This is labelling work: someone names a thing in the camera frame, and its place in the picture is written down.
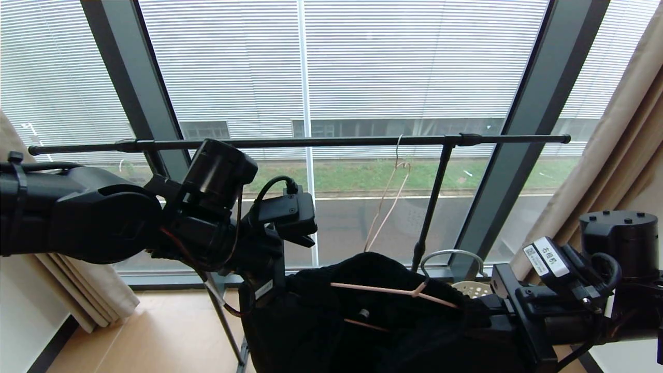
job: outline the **black garment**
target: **black garment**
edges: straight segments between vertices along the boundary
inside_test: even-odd
[[[469,329],[490,326],[487,308],[446,283],[432,279],[423,293],[455,303],[459,309],[407,295],[329,285],[340,282],[412,290],[423,280],[424,276],[397,261],[371,252],[288,276],[287,293],[242,318],[256,371],[522,371],[514,364],[517,358],[512,347],[465,335]],[[361,310],[367,310],[369,316],[360,315]],[[344,318],[391,332],[346,323]],[[496,364],[506,370],[496,369]]]

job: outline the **wooden floor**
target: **wooden floor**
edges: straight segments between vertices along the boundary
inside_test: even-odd
[[[79,328],[48,373],[236,371],[235,355],[205,291],[144,291],[137,295],[141,304],[128,319],[92,334]],[[236,291],[228,291],[225,299],[237,306]],[[241,323],[227,313],[226,318],[240,346]],[[561,355],[570,352],[568,347],[556,350]],[[250,362],[246,371],[255,372]],[[562,373],[585,370],[576,361]]]

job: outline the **robotic arm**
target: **robotic arm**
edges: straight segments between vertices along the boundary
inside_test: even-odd
[[[219,141],[202,143],[182,183],[155,175],[145,188],[94,167],[21,161],[12,152],[0,163],[3,256],[54,252],[115,263],[147,248],[153,258],[179,260],[198,273],[241,275],[252,293],[250,310],[284,289],[283,241],[314,245],[312,197],[289,177],[268,182],[241,217],[242,187],[258,167]],[[265,199],[280,181],[282,196]],[[532,372],[558,371],[594,344],[656,335],[663,364],[656,223],[636,212],[586,214],[581,254],[548,238],[535,241],[524,251],[545,286],[522,286],[509,265],[495,265],[495,294],[481,298],[491,326],[469,333],[516,344],[514,364]],[[572,343],[583,345],[557,362],[552,345]]]

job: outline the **curtain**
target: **curtain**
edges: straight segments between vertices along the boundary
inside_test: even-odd
[[[7,160],[9,151],[20,151],[24,162],[34,162],[9,119],[0,110],[0,157],[3,161]],[[20,257],[34,270],[25,275],[43,278],[89,333],[97,325],[105,327],[121,317],[128,317],[138,305],[136,295],[110,265],[90,264],[60,254]]]
[[[660,212],[663,142],[663,4],[658,6],[582,158],[551,198],[525,239],[549,236],[580,249],[578,218],[587,212]],[[645,193],[649,203],[642,203]],[[522,252],[511,266],[519,279],[532,266]]]

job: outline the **white vertical pole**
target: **white vertical pole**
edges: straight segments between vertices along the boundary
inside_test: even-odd
[[[297,21],[299,30],[299,53],[302,70],[302,99],[304,101],[304,137],[311,137],[311,111],[308,95],[308,58],[306,55],[306,22],[304,20],[304,0],[297,0]],[[316,184],[313,176],[313,151],[306,147],[306,183],[308,192],[313,196],[313,207],[316,207]],[[311,248],[311,265],[319,267],[318,233],[313,234],[315,245]]]

